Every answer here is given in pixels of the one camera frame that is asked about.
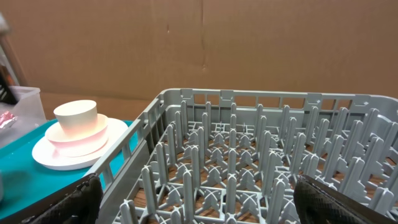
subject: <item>dish rack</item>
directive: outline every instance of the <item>dish rack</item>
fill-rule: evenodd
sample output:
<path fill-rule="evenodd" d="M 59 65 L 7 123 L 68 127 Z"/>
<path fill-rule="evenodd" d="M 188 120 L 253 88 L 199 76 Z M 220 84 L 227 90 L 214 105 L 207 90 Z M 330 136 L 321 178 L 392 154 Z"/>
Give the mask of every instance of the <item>dish rack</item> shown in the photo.
<path fill-rule="evenodd" d="M 386 96 L 164 90 L 87 173 L 98 223 L 300 223 L 299 174 L 398 220 L 397 120 Z"/>

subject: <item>plastic bin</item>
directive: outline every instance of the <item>plastic bin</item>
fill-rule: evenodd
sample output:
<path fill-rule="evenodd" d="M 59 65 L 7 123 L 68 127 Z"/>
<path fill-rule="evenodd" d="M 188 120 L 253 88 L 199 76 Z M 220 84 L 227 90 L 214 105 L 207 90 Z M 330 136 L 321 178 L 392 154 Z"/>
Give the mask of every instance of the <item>plastic bin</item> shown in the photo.
<path fill-rule="evenodd" d="M 298 223 L 299 174 L 398 220 L 397 112 L 377 95 L 165 90 L 87 172 L 106 182 L 98 223 Z"/>
<path fill-rule="evenodd" d="M 46 122 L 39 88 L 10 86 L 10 89 L 19 102 L 15 106 L 1 104 L 0 113 L 8 110 L 18 119 L 10 128 L 0 132 L 0 148 Z"/>

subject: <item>cup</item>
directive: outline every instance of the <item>cup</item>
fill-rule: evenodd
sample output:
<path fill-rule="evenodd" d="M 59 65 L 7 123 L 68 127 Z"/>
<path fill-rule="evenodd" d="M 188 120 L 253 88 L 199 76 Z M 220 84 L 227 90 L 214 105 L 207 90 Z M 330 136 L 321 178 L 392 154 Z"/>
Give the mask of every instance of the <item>cup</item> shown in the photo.
<path fill-rule="evenodd" d="M 55 117 L 70 138 L 84 138 L 96 129 L 97 103 L 93 100 L 77 100 L 65 103 L 54 110 Z"/>

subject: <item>plate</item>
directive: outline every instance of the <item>plate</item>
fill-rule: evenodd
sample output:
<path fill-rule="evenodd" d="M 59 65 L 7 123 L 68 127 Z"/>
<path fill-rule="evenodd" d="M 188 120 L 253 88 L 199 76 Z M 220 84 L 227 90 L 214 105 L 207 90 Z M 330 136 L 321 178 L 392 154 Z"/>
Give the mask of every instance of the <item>plate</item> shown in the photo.
<path fill-rule="evenodd" d="M 75 170 L 89 167 L 105 154 L 127 128 L 128 126 L 125 122 L 119 119 L 109 118 L 108 128 L 106 130 L 108 132 L 108 141 L 105 145 L 91 154 L 79 157 L 61 156 L 57 150 L 55 150 L 55 146 L 44 136 L 34 146 L 32 156 L 39 164 L 53 170 Z"/>

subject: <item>teal surface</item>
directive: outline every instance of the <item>teal surface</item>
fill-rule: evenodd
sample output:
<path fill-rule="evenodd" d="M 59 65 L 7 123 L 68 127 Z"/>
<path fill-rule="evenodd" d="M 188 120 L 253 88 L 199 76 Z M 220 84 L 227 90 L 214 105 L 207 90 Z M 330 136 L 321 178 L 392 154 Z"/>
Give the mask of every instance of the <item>teal surface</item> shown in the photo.
<path fill-rule="evenodd" d="M 0 171 L 4 186 L 0 220 L 80 179 L 88 171 L 89 167 L 71 171 L 51 170 L 33 160 L 34 145 L 55 122 L 49 121 L 0 149 Z M 133 151 L 136 145 L 137 136 L 133 135 L 130 149 Z M 110 163 L 112 173 L 117 173 L 122 165 L 123 155 L 119 153 Z"/>

